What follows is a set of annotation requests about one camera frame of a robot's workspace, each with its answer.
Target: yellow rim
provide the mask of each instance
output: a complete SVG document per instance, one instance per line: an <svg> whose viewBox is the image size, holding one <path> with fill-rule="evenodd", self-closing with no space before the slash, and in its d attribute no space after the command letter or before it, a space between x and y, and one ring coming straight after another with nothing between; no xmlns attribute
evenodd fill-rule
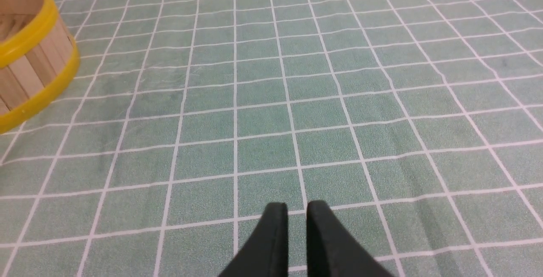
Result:
<svg viewBox="0 0 543 277"><path fill-rule="evenodd" d="M59 12L54 0L43 0L43 6L35 18L20 32L0 43L0 68L16 61L36 47L53 29ZM37 95L0 116L0 134L7 132L39 113L70 84L79 68L79 51L72 36L73 51L66 66L56 78Z"/></svg>
<svg viewBox="0 0 543 277"><path fill-rule="evenodd" d="M11 39L0 43L0 68L22 57L44 39L59 17L54 0L43 0L35 18Z"/></svg>
<svg viewBox="0 0 543 277"><path fill-rule="evenodd" d="M64 70L56 76L56 78L43 88L37 95L33 96L29 101L19 105L14 110L0 116L0 134L15 128L19 124L25 122L42 109L47 107L72 81L79 68L79 51L75 45L75 41L71 38L73 45L72 55L70 60L64 67Z"/></svg>

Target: wooden basket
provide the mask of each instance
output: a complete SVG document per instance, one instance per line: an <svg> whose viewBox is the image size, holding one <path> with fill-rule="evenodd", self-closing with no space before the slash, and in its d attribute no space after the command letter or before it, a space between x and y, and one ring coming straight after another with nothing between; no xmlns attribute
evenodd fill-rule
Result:
<svg viewBox="0 0 543 277"><path fill-rule="evenodd" d="M0 0L0 134L44 109L78 67L53 0Z"/></svg>

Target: wooden slat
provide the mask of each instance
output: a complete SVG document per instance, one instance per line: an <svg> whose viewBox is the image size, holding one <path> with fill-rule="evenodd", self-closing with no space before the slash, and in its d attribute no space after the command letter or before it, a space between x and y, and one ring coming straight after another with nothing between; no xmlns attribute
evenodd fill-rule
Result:
<svg viewBox="0 0 543 277"><path fill-rule="evenodd" d="M28 100L27 94L8 67L0 68L0 98L8 109L15 109Z"/></svg>
<svg viewBox="0 0 543 277"><path fill-rule="evenodd" d="M17 32L21 31L25 27L25 20L27 16L28 15L22 14L15 15L15 17L13 18L13 26L11 27L11 30L9 30L6 39L9 39L11 36L16 35Z"/></svg>
<svg viewBox="0 0 543 277"><path fill-rule="evenodd" d="M0 116L8 112L9 112L8 107L6 106L4 101L2 101L2 98L0 98Z"/></svg>
<svg viewBox="0 0 543 277"><path fill-rule="evenodd" d="M28 62L26 56L20 57L8 67L29 98L43 89L43 84L39 80L38 75L31 64Z"/></svg>
<svg viewBox="0 0 543 277"><path fill-rule="evenodd" d="M8 34L15 23L14 17L15 15L13 14L0 16L0 41L4 41L8 38Z"/></svg>
<svg viewBox="0 0 543 277"><path fill-rule="evenodd" d="M58 20L53 27L52 33L55 37L54 42L56 50L59 52L62 60L64 60L64 63L67 64L70 60L70 56L72 55L72 43L70 43L68 35L64 33L64 30L62 29L62 26L59 24Z"/></svg>
<svg viewBox="0 0 543 277"><path fill-rule="evenodd" d="M64 69L64 60L62 60L60 53L58 53L55 48L55 43L53 41L52 35L48 34L46 37L44 37L39 43L39 46L47 56L47 60L49 61L49 64L51 64L51 66L53 67L53 70L55 70L55 74L60 74L60 72L62 72L62 70Z"/></svg>
<svg viewBox="0 0 543 277"><path fill-rule="evenodd" d="M56 72L39 45L27 52L26 57L43 85L47 86L55 79Z"/></svg>

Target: white grid line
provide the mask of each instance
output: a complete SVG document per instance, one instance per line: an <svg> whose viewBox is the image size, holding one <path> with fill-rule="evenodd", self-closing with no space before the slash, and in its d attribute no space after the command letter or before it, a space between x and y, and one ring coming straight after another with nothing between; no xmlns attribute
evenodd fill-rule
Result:
<svg viewBox="0 0 543 277"><path fill-rule="evenodd" d="M281 79L283 80L283 88L285 89L285 100L287 103L287 113L288 113L288 122L291 127L291 138L292 138L292 144L294 147L294 158L296 159L296 167L297 167L297 174L298 174L298 182L300 183L300 192L302 197L302 204L304 205L304 210L307 209L307 192L305 189L305 182L304 182L304 175L302 172L301 167L301 160L300 160L300 149L298 147L298 140L297 136L294 132L294 117L292 113L292 106L291 106L291 97L288 92L288 84L287 84L287 76L285 74L285 65L283 63L283 51L281 50L281 44L279 42L279 30L277 29L277 18L275 16L275 8L273 4L273 0L270 0L271 5L271 17L273 19L273 26L275 31L275 41L277 43L277 53L279 54L279 65L281 67Z"/></svg>
<svg viewBox="0 0 543 277"><path fill-rule="evenodd" d="M350 4L350 1L347 0L347 2L349 3L349 7L351 8L351 10L353 10L353 7ZM352 123L351 117L349 115L349 111L347 111L347 106L345 105L345 100L343 99L343 96L342 96L341 85L340 85L340 83L339 83L339 81L337 79L337 76L334 74L332 62L330 60L330 55L327 52L327 48L326 48L326 44L324 42L324 38L322 37L322 34L320 34L319 23L317 21L317 18L315 16L315 12L314 12L314 9L313 9L313 5L311 3L310 3L310 10L311 10L311 15L313 16L313 19L314 19L314 23L315 23L315 26L316 26L316 31L317 31L317 33L319 34L319 37L320 37L320 44L322 45L322 49L324 50L324 53L325 53L325 56L326 56L326 62L328 63L328 68L329 68L330 72L332 72L332 78L334 79L334 82L335 82L336 87L337 87L338 94L340 95L341 108L343 109L343 113L345 114L345 118L347 119L347 124L349 126L349 131L351 133L351 137L353 138L353 142L355 143L356 151L357 151L358 157L359 157L359 159L361 161L362 169L364 170L365 179L368 182L368 186L370 188L370 192L372 193L373 200L378 201L377 192L376 192L375 187L373 185L372 178L371 178L371 176L369 174L368 166L366 164L364 156L362 155L360 143L358 141L358 137L356 136L355 129L353 127L353 123ZM372 50L373 53L375 53L375 51L371 48L371 43L370 43L370 41L369 41L368 37L366 36L365 31L363 29L362 29L362 32L364 32L364 37L365 37L368 45L370 45L370 49ZM377 59L376 54L374 54L374 57L377 60L378 64L380 64L379 60ZM388 240L388 244L390 246L390 251L392 252L392 256L395 258L396 267L398 269L400 277L403 277L403 276L405 276L405 272L403 271L403 267L402 267L402 263L400 262L400 259L397 258L398 251L397 251L396 246L394 244L394 239L392 238L392 233L390 232L390 229L388 227L388 223L386 222L386 218L384 216L383 209L382 209L382 207L380 205L377 205L376 209L378 211L379 219L381 220L381 223L383 225L383 229L384 229L384 232L386 234L386 239Z"/></svg>
<svg viewBox="0 0 543 277"><path fill-rule="evenodd" d="M194 39L196 38L196 24L198 23L198 9L199 9L199 1L196 2L196 15L194 16L194 29L192 31L192 44L194 44ZM193 48L190 49L190 52L188 54L188 64L187 64L187 71L185 73L185 87L188 87L188 78L190 73L190 65L192 64L192 52ZM180 116L178 121L178 128L177 133L175 136L175 143L179 144L181 141L181 134L182 134L182 126L183 126L183 119L184 119L184 109L185 109L185 103L187 100L187 92L183 93L183 99L181 101L181 107L180 107ZM165 204L164 204L164 212L162 214L162 226L165 227L168 223L168 215L169 215L169 206L171 202L171 190L173 189L173 182L175 179L175 167L177 162L177 156L179 152L179 146L176 145L173 150L173 155L171 156L171 166L170 166L170 174L169 174L169 181L168 181L168 190L166 192L166 198L165 198ZM157 277L160 273L160 261L162 259L162 252L164 248L164 239L165 239L165 231L161 230L159 235L159 242L157 246L157 257L155 259L155 269L153 272L153 276Z"/></svg>

